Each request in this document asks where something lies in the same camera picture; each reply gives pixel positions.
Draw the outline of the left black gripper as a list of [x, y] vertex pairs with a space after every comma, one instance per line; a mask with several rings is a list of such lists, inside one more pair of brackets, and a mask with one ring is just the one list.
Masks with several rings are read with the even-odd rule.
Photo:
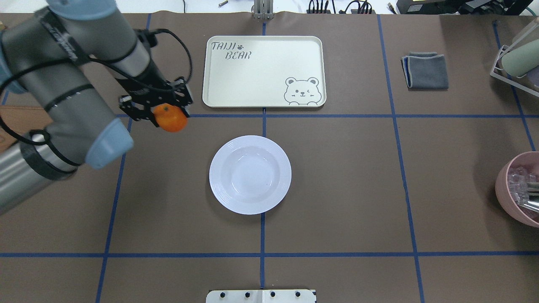
[[193, 100], [183, 77], [173, 82], [165, 80], [163, 85], [143, 85], [140, 81], [129, 79], [119, 79], [118, 83], [128, 93], [119, 98], [119, 109], [133, 121], [150, 121], [159, 128], [152, 110], [165, 103], [179, 107], [187, 119], [190, 117], [188, 108]]

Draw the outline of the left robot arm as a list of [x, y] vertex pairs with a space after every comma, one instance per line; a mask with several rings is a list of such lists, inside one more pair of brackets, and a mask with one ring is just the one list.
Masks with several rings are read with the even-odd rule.
[[158, 33], [133, 29], [114, 0], [48, 0], [23, 23], [1, 31], [1, 92], [30, 93], [52, 119], [21, 135], [1, 154], [1, 213], [81, 165], [101, 169], [133, 147], [133, 139], [80, 67], [102, 64], [127, 92], [119, 107], [158, 127], [153, 109], [189, 117], [189, 77], [167, 80], [151, 56]]

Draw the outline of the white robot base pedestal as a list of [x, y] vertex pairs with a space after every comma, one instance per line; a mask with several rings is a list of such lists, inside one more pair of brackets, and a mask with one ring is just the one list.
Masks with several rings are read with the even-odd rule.
[[208, 292], [206, 303], [316, 303], [315, 290], [214, 290]]

